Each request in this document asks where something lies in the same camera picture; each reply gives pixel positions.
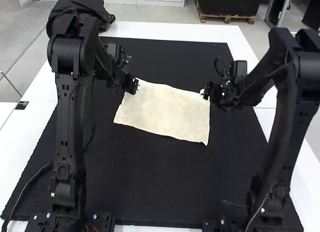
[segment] white table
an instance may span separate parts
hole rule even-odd
[[[11,113],[16,108],[16,102],[0,102],[0,130],[6,123]]]
[[[251,71],[258,60],[238,26],[207,24],[168,24],[116,22],[102,36],[228,43],[234,60],[246,60]],[[254,108],[267,139],[271,132],[276,107],[276,90],[271,89]],[[30,101],[25,110],[15,110],[0,131],[0,211],[27,165],[41,134],[57,104],[54,75],[46,62],[22,101]],[[320,218],[320,163],[304,140],[291,182],[291,198],[305,232],[318,232]],[[27,222],[14,221],[9,231],[23,232]],[[143,226],[116,226],[116,232],[195,232],[199,229]]]

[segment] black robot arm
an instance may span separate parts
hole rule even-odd
[[[94,225],[100,232],[113,231],[114,218],[108,212],[85,214],[86,168],[83,149],[85,104],[91,103],[94,78],[109,87],[119,87],[134,95],[138,80],[122,71],[130,57],[119,44],[103,45],[99,39],[99,19],[63,14],[54,22],[47,47],[48,61],[55,73],[58,97],[57,145],[49,190],[52,207],[43,223],[29,223],[26,231],[81,232]]]
[[[203,95],[221,110],[230,111],[256,106],[273,85],[278,90],[268,150],[247,194],[248,216],[241,226],[245,232],[284,228],[282,219],[292,205],[289,192],[293,169],[320,103],[317,33],[302,29],[294,38],[286,28],[273,28],[269,32],[269,45],[265,56],[248,75],[247,62],[234,61],[230,68],[220,70],[219,83],[207,84]]]

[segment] white cloth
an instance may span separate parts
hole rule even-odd
[[[125,93],[113,122],[157,135],[208,145],[210,102],[195,92],[139,79],[135,95]]]

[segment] black fabric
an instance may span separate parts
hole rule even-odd
[[[219,80],[214,58],[227,65],[227,44],[110,38],[132,60],[137,77],[199,92],[208,80]],[[96,80],[93,106],[96,133],[85,154],[88,210],[110,211],[118,224],[200,228],[202,219],[217,218],[219,199],[244,205],[252,176],[261,165],[267,142],[253,108],[230,113],[211,105],[208,146],[148,133],[113,123],[123,92]],[[55,110],[2,217],[38,169],[55,157]],[[28,193],[15,219],[28,220],[49,207],[49,174]],[[294,207],[286,218],[300,227]]]
[[[103,0],[58,0],[50,12],[48,22],[46,23],[46,33],[51,37],[54,30],[55,19],[62,14],[74,14],[78,19],[84,20],[87,16],[97,17],[100,21],[99,32],[107,30],[107,24],[112,24],[116,17],[110,14],[104,7]]]

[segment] floor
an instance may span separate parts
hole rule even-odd
[[[45,25],[54,2],[33,1],[24,8],[17,0],[0,0],[0,70],[3,71],[18,93],[6,79],[0,75],[0,102],[17,102],[25,93],[47,59],[48,37]],[[200,24],[193,0],[185,0],[185,7],[165,7],[151,5],[106,4],[108,12],[115,14],[118,21],[140,21],[160,23]],[[268,3],[259,7],[255,24],[245,20],[231,20],[238,25],[258,59],[269,48],[268,32],[270,28],[264,22]],[[297,32],[305,26],[301,23],[301,8],[291,5],[287,11],[283,27]],[[206,24],[224,25],[222,19],[208,19]],[[320,160],[318,133],[320,112],[313,119],[306,138]]]

